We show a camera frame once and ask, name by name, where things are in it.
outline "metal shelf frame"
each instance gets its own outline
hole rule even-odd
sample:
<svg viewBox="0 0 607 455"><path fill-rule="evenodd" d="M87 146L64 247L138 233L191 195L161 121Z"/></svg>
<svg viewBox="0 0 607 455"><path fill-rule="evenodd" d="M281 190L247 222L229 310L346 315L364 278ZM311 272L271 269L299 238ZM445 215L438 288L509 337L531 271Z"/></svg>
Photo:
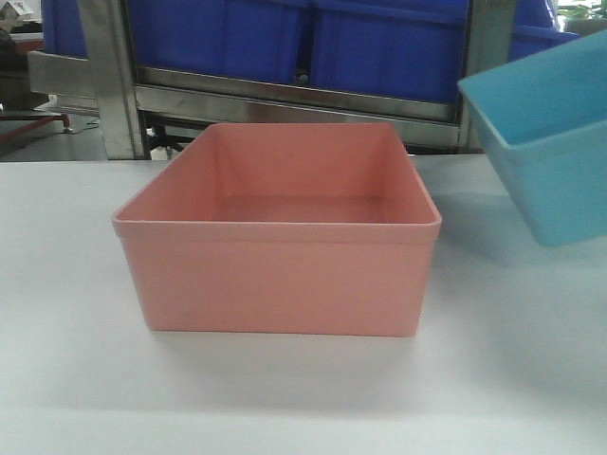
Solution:
<svg viewBox="0 0 607 455"><path fill-rule="evenodd" d="M502 64L516 0L470 0L464 74ZM168 123L388 121L411 145L468 151L463 102L399 100L307 86L244 81L137 66L124 0L79 0L88 59L30 52L40 109L97 115L110 159L145 159L146 120Z"/></svg>

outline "plastic crate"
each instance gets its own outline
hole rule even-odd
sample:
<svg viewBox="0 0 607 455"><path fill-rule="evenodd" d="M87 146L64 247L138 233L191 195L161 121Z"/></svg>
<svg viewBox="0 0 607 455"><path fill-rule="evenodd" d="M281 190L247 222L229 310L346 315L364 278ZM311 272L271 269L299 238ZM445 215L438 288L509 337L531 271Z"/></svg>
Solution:
<svg viewBox="0 0 607 455"><path fill-rule="evenodd" d="M309 0L128 0L138 62L294 81Z"/></svg>
<svg viewBox="0 0 607 455"><path fill-rule="evenodd" d="M322 88L413 100L457 102L466 18L458 8L411 0L318 0L310 81ZM409 9L379 7L400 5ZM510 57L518 59L578 36L515 26Z"/></svg>
<svg viewBox="0 0 607 455"><path fill-rule="evenodd" d="M514 24L529 27L556 27L557 11L550 0L518 0Z"/></svg>
<svg viewBox="0 0 607 455"><path fill-rule="evenodd" d="M560 32L553 28L515 26L508 58L513 62L578 38L577 33Z"/></svg>
<svg viewBox="0 0 607 455"><path fill-rule="evenodd" d="M403 337L441 218L389 124L220 124L113 222L152 329Z"/></svg>
<svg viewBox="0 0 607 455"><path fill-rule="evenodd" d="M86 57L77 0L44 0L42 19L45 52L70 57Z"/></svg>
<svg viewBox="0 0 607 455"><path fill-rule="evenodd" d="M460 82L487 156L539 243L607 234L607 32Z"/></svg>

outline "table surface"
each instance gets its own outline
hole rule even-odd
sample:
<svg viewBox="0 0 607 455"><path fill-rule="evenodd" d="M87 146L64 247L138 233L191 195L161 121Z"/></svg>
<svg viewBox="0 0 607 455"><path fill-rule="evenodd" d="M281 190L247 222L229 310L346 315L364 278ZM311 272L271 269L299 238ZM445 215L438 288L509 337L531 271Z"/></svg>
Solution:
<svg viewBox="0 0 607 455"><path fill-rule="evenodd" d="M482 155L411 338L154 333L111 213L160 162L0 165L0 453L607 453L607 238L537 245Z"/></svg>

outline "pink plastic bin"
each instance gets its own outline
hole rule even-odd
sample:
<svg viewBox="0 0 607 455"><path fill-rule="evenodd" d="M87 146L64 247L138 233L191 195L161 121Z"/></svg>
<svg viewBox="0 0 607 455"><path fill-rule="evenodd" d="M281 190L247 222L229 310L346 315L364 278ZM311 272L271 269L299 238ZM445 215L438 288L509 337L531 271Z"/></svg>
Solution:
<svg viewBox="0 0 607 455"><path fill-rule="evenodd" d="M441 218L388 124L211 126L115 214L154 330L413 335Z"/></svg>

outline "gray floor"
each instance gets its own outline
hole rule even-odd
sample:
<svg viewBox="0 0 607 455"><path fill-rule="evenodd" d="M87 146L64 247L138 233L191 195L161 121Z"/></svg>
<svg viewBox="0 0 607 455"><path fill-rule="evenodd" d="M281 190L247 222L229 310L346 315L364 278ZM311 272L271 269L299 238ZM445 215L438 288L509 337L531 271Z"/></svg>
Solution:
<svg viewBox="0 0 607 455"><path fill-rule="evenodd" d="M73 133L64 133L60 121L0 143L0 161L105 161L99 119L69 116ZM0 122L0 134L28 121Z"/></svg>

